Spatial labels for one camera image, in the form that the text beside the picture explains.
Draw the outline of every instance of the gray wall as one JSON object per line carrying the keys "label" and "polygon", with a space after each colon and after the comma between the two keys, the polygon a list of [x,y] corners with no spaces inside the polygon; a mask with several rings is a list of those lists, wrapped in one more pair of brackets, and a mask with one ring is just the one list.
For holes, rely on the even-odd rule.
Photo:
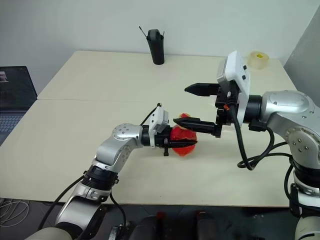
{"label": "gray wall", "polygon": [[320,107],[320,7],[284,65],[295,87]]}

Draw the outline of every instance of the yellow tape roll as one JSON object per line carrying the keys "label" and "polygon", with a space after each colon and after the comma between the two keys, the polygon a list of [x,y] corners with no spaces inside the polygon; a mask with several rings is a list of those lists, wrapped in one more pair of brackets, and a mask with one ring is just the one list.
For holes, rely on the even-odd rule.
{"label": "yellow tape roll", "polygon": [[267,66],[269,56],[261,51],[253,51],[250,53],[248,65],[254,69],[263,69]]}

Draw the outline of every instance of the red object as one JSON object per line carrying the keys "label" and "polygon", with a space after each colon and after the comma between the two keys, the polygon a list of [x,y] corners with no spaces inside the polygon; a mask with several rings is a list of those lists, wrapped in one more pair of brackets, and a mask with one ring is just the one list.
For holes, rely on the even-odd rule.
{"label": "red object", "polygon": [[[187,117],[190,117],[190,115],[187,113],[182,113],[179,117],[180,118],[187,118]],[[172,131],[170,134],[170,139],[171,140],[181,140],[181,139],[197,140],[197,134],[195,131],[191,131],[191,130],[185,129],[179,125],[175,125],[172,128]],[[184,157],[184,156],[190,154],[195,149],[195,147],[196,147],[196,145],[192,145],[192,146],[177,147],[177,148],[172,148],[172,149],[179,156]]]}
{"label": "red object", "polygon": [[164,219],[166,217],[166,214],[163,211],[158,211],[156,213],[156,218],[157,219]]}

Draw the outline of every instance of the laptop screen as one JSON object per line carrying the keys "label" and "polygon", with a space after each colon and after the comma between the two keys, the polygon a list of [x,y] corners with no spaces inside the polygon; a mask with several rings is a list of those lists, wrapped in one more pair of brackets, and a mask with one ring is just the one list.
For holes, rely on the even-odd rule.
{"label": "laptop screen", "polygon": [[26,66],[0,66],[0,110],[28,110],[36,99]]}

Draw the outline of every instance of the silver robotic arm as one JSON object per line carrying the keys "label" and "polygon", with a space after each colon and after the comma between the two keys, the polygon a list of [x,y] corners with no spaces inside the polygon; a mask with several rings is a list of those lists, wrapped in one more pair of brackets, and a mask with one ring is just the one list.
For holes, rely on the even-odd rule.
{"label": "silver robotic arm", "polygon": [[59,212],[55,226],[41,229],[28,240],[70,240],[93,238],[107,212],[105,202],[118,173],[134,149],[143,146],[180,148],[194,145],[194,140],[170,140],[168,112],[161,104],[150,113],[149,125],[123,123],[115,127],[111,136],[97,149],[90,168],[76,186]]}
{"label": "silver robotic arm", "polygon": [[[292,214],[300,217],[295,240],[320,240],[320,109],[310,97],[297,91],[249,95],[250,74],[237,52],[231,53],[221,63],[217,81],[195,83],[185,89],[197,96],[217,96],[215,123],[192,117],[177,118],[174,122],[217,138],[221,137],[223,125],[235,121],[239,126],[248,123],[253,131],[269,128],[280,135],[289,145],[292,155],[290,169],[294,169],[294,183],[287,195]],[[228,112],[231,105],[236,108],[236,117]]]}
{"label": "silver robotic arm", "polygon": [[290,210],[300,217],[295,240],[320,240],[320,109],[300,92],[266,92],[260,119],[290,147]]}

